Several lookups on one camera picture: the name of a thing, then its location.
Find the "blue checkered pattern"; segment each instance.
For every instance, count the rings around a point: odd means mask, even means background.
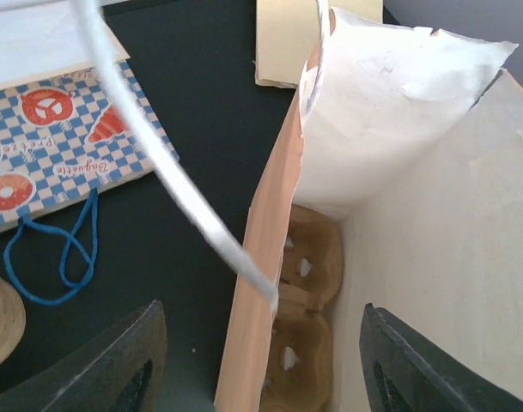
[[[121,63],[120,69],[147,118],[173,150],[129,65]],[[75,111],[68,120],[39,127],[23,117],[18,96],[42,87],[72,93]],[[55,143],[51,147],[10,152],[0,159],[0,174],[18,172],[29,176],[35,183],[35,193],[26,204],[16,210],[0,213],[0,226],[30,213],[60,209],[63,203],[82,197],[93,189],[103,185],[114,187],[151,170],[148,159],[139,150],[130,132],[108,142],[84,143],[95,120],[109,104],[94,69],[0,90],[0,144],[42,141],[46,138],[51,138]],[[53,172],[57,164],[82,164],[87,158],[108,162],[110,172],[72,177],[62,177]]]

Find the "kraft paper bag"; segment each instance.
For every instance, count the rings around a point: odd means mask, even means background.
[[[523,89],[516,45],[331,13],[252,201],[245,248],[276,280],[290,204],[339,221],[331,411],[369,412],[358,341],[383,306],[523,400]],[[271,334],[238,279],[216,410],[258,410]]]

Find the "black table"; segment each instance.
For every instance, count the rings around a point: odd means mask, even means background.
[[[181,164],[230,230],[242,239],[252,195],[293,91],[253,81],[255,2],[133,0],[106,9],[130,66],[179,152]],[[71,229],[82,205],[41,222]],[[151,174],[100,195],[94,279],[74,299],[45,307],[25,301],[27,327],[0,366],[0,393],[34,376],[152,299],[164,305],[169,339],[160,410],[213,410],[235,275]],[[3,249],[14,230],[0,234]],[[79,235],[89,245],[91,231]],[[64,291],[64,241],[26,232],[16,274],[36,294]],[[76,251],[67,265],[77,278]]]

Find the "blue cord handle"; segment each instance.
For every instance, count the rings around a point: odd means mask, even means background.
[[[9,279],[11,280],[11,283],[13,283],[13,286],[17,291],[25,296],[27,299],[31,300],[34,303],[38,303],[40,305],[46,305],[46,306],[56,306],[64,303],[65,301],[72,298],[74,295],[76,295],[83,287],[85,287],[89,281],[93,278],[94,273],[94,266],[95,266],[95,260],[97,259],[97,250],[99,247],[99,238],[97,236],[97,212],[98,212],[98,202],[99,202],[99,195],[97,193],[97,190],[92,190],[89,193],[88,200],[83,205],[82,213],[80,213],[80,216],[78,217],[78,220],[76,221],[76,224],[72,228],[72,231],[69,233],[66,230],[60,229],[58,227],[54,226],[48,226],[48,225],[42,225],[40,223],[36,223],[32,219],[30,219],[30,216],[24,216],[21,219],[19,219],[19,227],[17,228],[17,233],[9,241],[9,243],[5,246],[5,250],[3,251],[3,261],[5,263],[5,269],[7,271],[7,275]],[[86,218],[86,215],[91,210],[91,229],[93,234],[93,247],[91,250],[91,257],[88,255],[82,244],[76,240],[76,233],[82,227],[83,221]],[[59,236],[63,236],[66,238],[66,243],[64,244],[63,253],[61,255],[61,261],[58,266],[58,273],[61,276],[61,280],[63,283],[70,288],[70,291],[61,296],[60,298],[48,300],[44,298],[40,298],[39,296],[36,296],[35,294],[31,294],[19,281],[17,276],[15,275],[15,272],[13,271],[13,266],[11,265],[11,248],[13,245],[19,240],[19,238],[22,235],[22,231],[24,228],[28,226],[34,230],[37,230],[39,232],[43,233],[49,233],[49,234],[56,234]],[[72,282],[69,280],[69,278],[66,276],[66,261],[69,256],[70,246],[74,245],[78,251],[82,254],[83,260],[86,261],[88,264],[88,269],[86,273],[84,274],[83,278],[79,282]]]

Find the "checkered paper bag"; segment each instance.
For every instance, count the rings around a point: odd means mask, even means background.
[[[129,65],[119,67],[173,149]],[[150,171],[95,69],[0,90],[0,232]]]

